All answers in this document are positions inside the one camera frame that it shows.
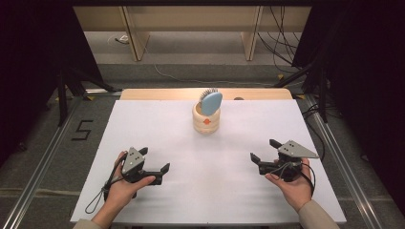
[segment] human hand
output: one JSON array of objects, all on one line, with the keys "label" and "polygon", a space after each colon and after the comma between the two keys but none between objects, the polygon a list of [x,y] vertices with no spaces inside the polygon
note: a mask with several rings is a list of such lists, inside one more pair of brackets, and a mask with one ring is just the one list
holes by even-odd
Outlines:
[{"label": "human hand", "polygon": [[[302,162],[309,165],[307,158],[302,158]],[[303,166],[302,173],[310,179],[309,166]],[[287,203],[296,212],[312,199],[310,184],[302,176],[292,182],[284,182],[274,174],[266,174],[265,177],[281,189]]]},{"label": "human hand", "polygon": [[[121,152],[116,160],[115,164],[119,162],[119,159],[125,155],[125,152]],[[122,164],[119,163],[117,166],[114,177],[122,177],[121,175]],[[92,221],[99,225],[101,228],[109,228],[114,218],[118,213],[124,208],[129,201],[131,201],[134,193],[152,183],[155,180],[154,176],[145,177],[136,183],[129,183],[124,179],[115,182],[110,187],[108,197],[97,212],[97,214],[92,218]]]},{"label": "human hand", "polygon": [[[121,152],[116,160],[115,163],[125,155],[126,152]],[[114,177],[122,177],[122,163],[119,163],[117,166]],[[134,193],[147,186],[148,184],[152,183],[155,180],[154,176],[145,177],[142,180],[136,183],[129,183],[124,179],[115,182],[111,187],[106,199],[105,204],[116,206],[117,208],[125,207],[132,199]]]}]

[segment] white tabletop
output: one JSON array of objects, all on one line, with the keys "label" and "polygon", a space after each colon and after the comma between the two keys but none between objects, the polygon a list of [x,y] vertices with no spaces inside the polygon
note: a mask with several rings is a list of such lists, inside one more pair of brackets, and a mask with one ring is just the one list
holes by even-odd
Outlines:
[{"label": "white tabletop", "polygon": [[[316,152],[295,100],[224,100],[212,135],[193,129],[192,100],[117,101],[71,221],[91,219],[85,208],[110,175],[119,152],[148,147],[144,169],[170,163],[162,185],[138,191],[116,217],[132,225],[271,225],[298,222],[281,191],[250,160],[278,157],[268,141],[292,139]],[[313,198],[338,223],[346,222],[319,159]]]}]

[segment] gray floor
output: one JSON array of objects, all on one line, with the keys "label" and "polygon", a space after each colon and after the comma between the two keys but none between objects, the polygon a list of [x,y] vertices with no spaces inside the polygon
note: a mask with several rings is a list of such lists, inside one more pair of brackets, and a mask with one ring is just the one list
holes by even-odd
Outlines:
[{"label": "gray floor", "polygon": [[[242,42],[236,32],[153,32],[147,45],[147,53],[139,62],[132,60],[128,45],[119,44],[114,40],[123,34],[123,32],[86,32],[104,80],[116,88],[264,87],[278,82],[279,74],[289,75],[275,68],[273,55],[260,40],[257,43],[254,60],[245,61]],[[297,43],[292,34],[288,35],[288,40],[291,44]],[[279,46],[278,51],[288,57],[284,46]],[[276,64],[284,70],[295,71],[279,59],[276,59]],[[289,87],[292,92],[300,93],[299,81],[302,80],[294,82],[294,85]],[[85,83],[85,86],[96,88],[89,83]],[[36,165],[52,141],[58,123],[58,107],[55,99],[56,95],[49,100],[50,109],[42,113],[31,134],[25,139],[28,150],[15,152],[0,168],[0,222],[7,219],[12,206],[29,183]],[[66,134],[57,147],[19,228],[73,227],[69,222],[70,215],[92,166],[114,102],[119,97],[98,95],[92,99],[79,101]],[[301,111],[309,107],[305,99],[296,101]],[[404,217],[396,208],[372,166],[360,158],[361,148],[344,118],[336,110],[328,110],[328,118],[329,126],[344,157],[372,204],[382,228],[405,228]],[[91,133],[85,141],[73,141],[73,138],[84,135],[75,131],[81,120],[93,120],[83,126],[91,130]],[[320,133],[313,117],[309,119],[309,123],[317,133]],[[314,132],[310,132],[317,151],[322,152],[321,141]],[[340,227],[368,228],[328,147],[323,164],[348,220]],[[269,228],[299,228],[299,226],[283,225]]]}]

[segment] brush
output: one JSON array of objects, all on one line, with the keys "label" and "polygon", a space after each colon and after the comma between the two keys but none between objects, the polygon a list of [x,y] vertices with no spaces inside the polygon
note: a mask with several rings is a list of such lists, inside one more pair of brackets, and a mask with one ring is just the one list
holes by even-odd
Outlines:
[{"label": "brush", "polygon": [[220,108],[222,101],[223,95],[218,92],[218,89],[205,90],[200,96],[202,114],[206,116],[213,115]]}]

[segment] finger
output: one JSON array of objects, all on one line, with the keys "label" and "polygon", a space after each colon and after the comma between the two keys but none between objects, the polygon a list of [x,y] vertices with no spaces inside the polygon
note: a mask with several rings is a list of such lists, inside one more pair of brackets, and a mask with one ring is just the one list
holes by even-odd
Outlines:
[{"label": "finger", "polygon": [[[117,165],[117,163],[120,161],[120,159],[121,159],[123,156],[125,156],[126,153],[127,153],[126,151],[122,151],[121,153],[119,153],[119,156],[118,156],[118,158],[117,158],[117,160],[116,160],[115,165]],[[122,164],[119,163],[119,165],[117,166],[116,170],[114,171],[114,176],[119,176],[119,177],[120,177],[120,176],[121,176],[121,171],[122,171]]]},{"label": "finger", "polygon": [[277,185],[278,187],[283,185],[282,184],[283,181],[278,176],[276,176],[274,174],[265,174],[265,178],[270,180],[271,183]]},{"label": "finger", "polygon": [[308,160],[307,158],[302,158],[302,162],[303,162],[303,164],[306,164],[306,165],[303,165],[303,166],[302,166],[302,167],[303,167],[302,172],[303,172],[303,174],[305,174],[308,178],[310,178],[309,160]]},{"label": "finger", "polygon": [[144,177],[142,180],[134,183],[132,185],[134,192],[136,192],[137,190],[149,185],[150,183],[152,183],[154,180],[156,179],[155,176],[149,176],[149,177]]}]

